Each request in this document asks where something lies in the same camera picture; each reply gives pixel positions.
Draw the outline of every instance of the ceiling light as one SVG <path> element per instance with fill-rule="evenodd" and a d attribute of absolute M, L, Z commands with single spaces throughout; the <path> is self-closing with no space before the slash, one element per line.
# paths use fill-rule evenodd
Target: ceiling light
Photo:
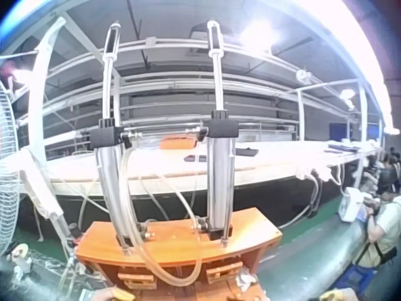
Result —
<path fill-rule="evenodd" d="M 352 89 L 345 89 L 341 91 L 340 98 L 344 100 L 345 104 L 350 110 L 353 110 L 355 106 L 353 105 L 351 98 L 355 96 L 355 91 Z"/>
<path fill-rule="evenodd" d="M 252 52 L 271 52 L 277 40 L 277 33 L 266 21 L 253 21 L 240 36 L 241 43 Z"/>
<path fill-rule="evenodd" d="M 32 79 L 32 71 L 15 69 L 13 71 L 14 79 L 18 83 L 28 85 Z"/>
<path fill-rule="evenodd" d="M 395 129 L 393 127 L 389 128 L 389 127 L 385 127 L 384 128 L 384 132 L 388 135 L 399 135 L 400 134 L 400 130 L 399 129 Z"/>
<path fill-rule="evenodd" d="M 350 99 L 344 99 L 344 102 L 351 111 L 355 108 L 355 106 L 353 105 L 353 103 Z"/>
<path fill-rule="evenodd" d="M 354 96 L 355 96 L 355 91 L 352 90 L 352 89 L 345 89 L 345 90 L 342 90 L 342 91 L 341 91 L 341 94 L 340 94 L 340 98 L 341 98 L 341 99 L 344 99 L 344 100 L 346 100 L 346 99 L 351 99 L 351 98 L 354 97 Z"/>

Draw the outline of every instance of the green floor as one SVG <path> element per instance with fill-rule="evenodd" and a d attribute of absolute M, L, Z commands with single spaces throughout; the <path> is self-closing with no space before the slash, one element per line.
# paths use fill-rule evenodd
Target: green floor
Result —
<path fill-rule="evenodd" d="M 338 197 L 328 202 L 321 207 L 319 213 L 313 219 L 304 219 L 293 227 L 284 230 L 281 244 L 284 245 L 293 241 L 295 238 L 299 237 L 299 235 L 302 235 L 314 226 L 330 219 L 333 214 L 337 212 L 340 201 L 341 197 Z M 61 261 L 66 261 L 63 249 L 61 247 L 61 242 L 58 240 L 47 238 L 44 240 L 44 242 L 39 242 L 37 235 L 33 235 L 32 233 L 22 231 L 20 229 L 16 229 L 14 239 L 21 243 L 27 243 L 30 248 L 33 248 L 43 255 L 53 257 Z"/>

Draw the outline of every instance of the fluorescent light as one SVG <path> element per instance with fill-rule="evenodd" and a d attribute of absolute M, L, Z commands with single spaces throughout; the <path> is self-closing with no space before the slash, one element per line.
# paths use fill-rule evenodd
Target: fluorescent light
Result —
<path fill-rule="evenodd" d="M 60 135 L 45 139 L 44 146 L 48 146 L 51 144 L 56 144 L 56 143 L 60 143 L 60 142 L 68 141 L 68 140 L 73 140 L 75 138 L 82 138 L 82 135 L 79 132 L 72 130 L 71 132 L 67 132 L 64 134 L 60 134 Z"/>
<path fill-rule="evenodd" d="M 29 85 L 32 80 L 32 71 L 15 69 L 13 71 L 15 81 L 24 85 Z"/>
<path fill-rule="evenodd" d="M 341 91 L 340 98 L 344 100 L 345 104 L 350 110 L 353 110 L 355 106 L 353 105 L 351 98 L 355 96 L 355 91 L 352 89 L 345 89 Z"/>
<path fill-rule="evenodd" d="M 344 46 L 371 85 L 382 111 L 385 126 L 392 129 L 390 97 L 380 65 L 369 40 L 344 2 L 317 0 L 292 0 L 292 2 L 316 18 Z"/>
<path fill-rule="evenodd" d="M 341 99 L 351 99 L 355 96 L 355 91 L 352 89 L 345 89 L 341 91 L 340 98 Z"/>
<path fill-rule="evenodd" d="M 400 130 L 399 129 L 395 129 L 395 128 L 384 128 L 384 132 L 388 135 L 399 135 L 400 134 Z"/>
<path fill-rule="evenodd" d="M 353 105 L 353 103 L 350 99 L 344 99 L 344 102 L 351 111 L 355 108 L 355 106 Z"/>
<path fill-rule="evenodd" d="M 249 51 L 271 52 L 272 45 L 278 40 L 267 21 L 255 20 L 241 33 L 240 41 Z"/>

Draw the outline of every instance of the ceiling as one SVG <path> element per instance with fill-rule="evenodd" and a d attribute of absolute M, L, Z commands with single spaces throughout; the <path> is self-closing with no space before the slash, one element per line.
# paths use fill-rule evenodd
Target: ceiling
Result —
<path fill-rule="evenodd" d="M 160 93 L 169 93 L 169 101 L 173 102 L 174 95 L 185 95 L 187 101 L 211 101 L 213 97 L 212 61 L 206 51 L 199 48 L 189 48 L 182 45 L 173 48 L 146 48 L 142 51 L 129 51 L 129 47 L 135 46 L 136 41 L 149 37 L 157 39 L 185 39 L 205 38 L 206 35 L 194 34 L 194 26 L 204 24 L 208 20 L 216 20 L 227 28 L 229 34 L 225 35 L 230 44 L 241 46 L 240 35 L 242 31 L 257 19 L 268 20 L 272 29 L 278 35 L 277 42 L 273 45 L 271 58 L 261 60 L 258 56 L 243 55 L 232 51 L 225 52 L 222 60 L 222 71 L 227 75 L 227 95 L 236 99 L 236 102 L 246 102 L 253 105 L 265 105 L 267 107 L 297 109 L 296 95 L 287 99 L 282 95 L 268 95 L 258 89 L 278 88 L 281 90 L 302 87 L 297 81 L 295 70 L 306 69 L 312 72 L 315 83 L 330 82 L 356 78 L 345 60 L 331 47 L 296 18 L 286 14 L 283 10 L 275 9 L 269 5 L 270 1 L 259 0 L 69 0 L 56 1 L 57 4 L 44 6 L 40 11 L 32 15 L 30 19 L 21 23 L 15 30 L 15 39 L 10 39 L 4 47 L 4 53 L 18 53 L 33 50 L 44 36 L 48 28 L 54 23 L 57 16 L 67 19 L 67 24 L 60 30 L 57 37 L 51 61 L 49 64 L 49 77 L 46 82 L 44 101 L 49 104 L 68 103 L 76 99 L 83 99 L 77 105 L 61 106 L 55 111 L 62 119 L 71 119 L 80 114 L 101 110 L 99 91 L 101 91 L 103 65 L 94 57 L 96 49 L 104 47 L 109 26 L 114 21 L 119 21 L 122 26 L 120 38 L 120 50 L 115 69 L 122 77 L 122 87 L 127 86 L 125 102 L 162 102 Z M 372 7 L 359 7 L 357 18 L 372 13 Z M 90 57 L 85 62 L 71 66 L 71 60 L 81 56 Z M 34 57 L 22 57 L 15 59 L 18 68 L 32 69 Z M 60 71 L 60 66 L 69 65 L 65 71 Z M 165 90 L 140 90 L 131 89 L 131 85 L 139 87 L 155 82 L 180 80 L 181 83 L 191 82 L 188 89 L 179 91 L 166 88 Z M 202 85 L 196 88 L 195 80 L 204 80 Z M 316 102 L 324 109 L 343 112 L 348 115 L 347 106 L 338 98 L 338 94 L 344 88 L 353 88 L 355 85 L 340 85 L 333 88 L 319 88 L 308 91 L 310 102 Z M 20 96 L 14 103 L 14 111 L 17 118 L 24 117 L 28 110 L 29 93 Z M 141 109 L 142 117 L 163 116 L 166 105 L 155 109 Z M 176 115 L 189 113 L 188 107 L 176 105 L 172 111 Z M 210 111 L 210 106 L 195 106 L 193 110 Z M 370 102 L 368 109 L 376 113 L 375 106 Z M 262 114 L 257 108 L 251 110 L 248 107 L 247 115 L 271 117 L 271 114 Z M 96 125 L 100 115 L 93 115 L 87 124 Z M 280 118 L 297 120 L 297 116 L 291 117 L 282 113 Z M 44 118 L 44 126 L 60 122 L 60 116 L 47 115 Z M 68 129 L 68 126 L 52 127 L 51 132 L 45 131 L 45 135 L 60 134 Z"/>

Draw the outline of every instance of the wooden platform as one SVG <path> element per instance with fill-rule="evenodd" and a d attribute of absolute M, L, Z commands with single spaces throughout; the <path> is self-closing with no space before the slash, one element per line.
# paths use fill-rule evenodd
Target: wooden platform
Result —
<path fill-rule="evenodd" d="M 258 248 L 267 249 L 277 245 L 282 236 L 275 225 L 256 208 L 233 212 L 231 224 L 232 236 L 225 248 L 222 248 L 219 240 L 210 241 L 206 233 L 201 234 L 202 262 L 220 260 Z M 147 250 L 163 267 L 195 264 L 198 244 L 191 225 L 189 219 L 150 223 L 148 230 L 155 236 L 146 242 Z M 81 261 L 106 265 L 145 266 L 134 248 L 131 256 L 125 256 L 117 242 L 113 225 L 100 221 L 94 222 L 85 233 L 76 255 Z"/>
<path fill-rule="evenodd" d="M 201 234 L 198 244 L 189 219 L 149 224 L 148 230 L 155 236 L 145 247 L 169 273 L 188 276 L 201 256 L 197 281 L 184 288 L 158 280 L 135 248 L 131 255 L 124 255 L 111 223 L 94 222 L 81 239 L 76 256 L 100 271 L 110 284 L 131 290 L 137 300 L 267 300 L 258 283 L 242 293 L 235 277 L 242 266 L 255 273 L 266 250 L 278 245 L 282 234 L 256 208 L 234 212 L 231 224 L 227 246 L 220 240 L 211 241 L 207 233 Z"/>
<path fill-rule="evenodd" d="M 255 157 L 236 157 L 235 185 L 242 186 L 258 182 L 282 179 L 295 176 L 297 170 L 305 165 L 314 167 L 336 166 L 375 154 L 376 149 L 369 142 L 361 147 L 357 154 L 349 152 L 328 152 L 327 142 L 318 141 L 286 141 L 286 142 L 245 142 L 236 147 L 259 150 Z M 206 155 L 206 145 L 199 148 L 200 155 Z M 147 194 L 138 181 L 141 174 L 143 183 L 154 194 L 174 193 L 171 188 L 155 174 L 163 174 L 179 191 L 193 191 L 195 180 L 197 190 L 207 189 L 207 164 L 205 162 L 186 162 L 184 158 L 196 155 L 195 149 L 136 150 L 128 163 L 130 191 L 133 195 Z M 91 196 L 102 196 L 102 188 L 98 181 L 98 170 L 94 154 L 69 156 L 48 162 L 53 189 L 58 195 L 77 195 L 74 190 Z"/>

